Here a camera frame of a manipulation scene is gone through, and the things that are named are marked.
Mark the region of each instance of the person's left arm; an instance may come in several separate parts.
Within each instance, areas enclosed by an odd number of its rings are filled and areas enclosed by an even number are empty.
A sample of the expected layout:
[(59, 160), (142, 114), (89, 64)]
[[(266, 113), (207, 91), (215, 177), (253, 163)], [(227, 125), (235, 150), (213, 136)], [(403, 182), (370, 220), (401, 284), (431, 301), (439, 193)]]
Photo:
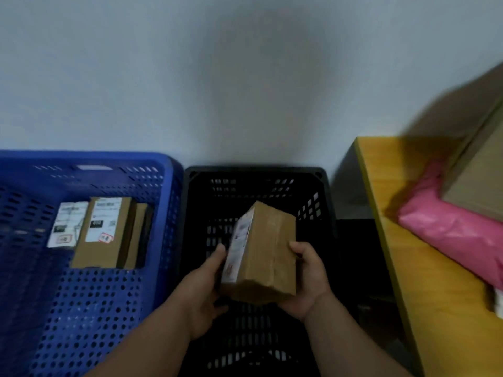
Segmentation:
[(225, 259), (223, 245), (189, 273), (171, 296), (85, 377), (174, 377), (191, 340), (204, 335), (228, 310), (215, 307), (215, 274)]

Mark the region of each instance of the person's right arm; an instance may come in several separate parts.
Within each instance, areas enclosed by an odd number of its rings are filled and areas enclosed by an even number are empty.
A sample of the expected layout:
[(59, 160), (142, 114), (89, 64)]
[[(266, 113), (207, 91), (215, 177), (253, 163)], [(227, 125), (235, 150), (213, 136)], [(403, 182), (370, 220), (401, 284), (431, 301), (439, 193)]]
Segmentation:
[(304, 322), (321, 376), (410, 377), (334, 296), (323, 262), (312, 246), (291, 242), (290, 247), (302, 256), (302, 283), (297, 295), (280, 307)]

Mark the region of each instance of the forearm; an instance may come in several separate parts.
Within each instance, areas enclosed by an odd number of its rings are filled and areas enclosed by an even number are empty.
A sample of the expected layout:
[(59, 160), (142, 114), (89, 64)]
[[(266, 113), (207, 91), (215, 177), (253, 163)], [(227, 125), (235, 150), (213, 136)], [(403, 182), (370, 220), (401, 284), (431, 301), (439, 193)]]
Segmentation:
[(190, 331), (181, 305), (170, 299), (85, 377), (176, 376), (189, 346)]
[(316, 300), (305, 325), (322, 377), (410, 376), (367, 336), (331, 292)]

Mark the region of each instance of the person's left hand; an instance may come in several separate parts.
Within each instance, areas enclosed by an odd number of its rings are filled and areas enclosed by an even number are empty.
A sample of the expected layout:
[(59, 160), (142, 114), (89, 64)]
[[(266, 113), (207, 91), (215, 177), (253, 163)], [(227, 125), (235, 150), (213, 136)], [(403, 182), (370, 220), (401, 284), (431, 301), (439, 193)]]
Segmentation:
[(201, 267), (182, 279), (168, 299), (168, 301), (176, 300), (184, 310), (191, 340), (204, 335), (210, 329), (213, 320), (229, 309), (229, 306), (213, 305), (219, 298), (217, 292), (213, 290), (215, 275), (226, 256), (224, 245), (219, 244)]

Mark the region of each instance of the plastic crate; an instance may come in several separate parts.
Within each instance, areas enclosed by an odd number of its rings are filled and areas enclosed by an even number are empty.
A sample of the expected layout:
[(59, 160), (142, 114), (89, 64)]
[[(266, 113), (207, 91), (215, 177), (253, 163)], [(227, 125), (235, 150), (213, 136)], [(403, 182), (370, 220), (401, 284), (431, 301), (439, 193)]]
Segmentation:
[[(185, 171), (177, 234), (179, 277), (199, 267), (219, 242), (229, 245), (237, 222), (256, 201), (297, 217), (298, 241), (308, 241), (324, 261), (330, 285), (348, 305), (336, 217), (321, 168), (193, 167)], [(254, 307), (228, 301), (229, 313), (191, 343), (182, 374), (256, 375), (313, 373), (316, 365), (304, 326), (275, 304)]]
[[(157, 153), (0, 151), (2, 375), (83, 375), (162, 303), (182, 174)], [(60, 202), (91, 196), (154, 206), (142, 269), (71, 269), (45, 247)]]

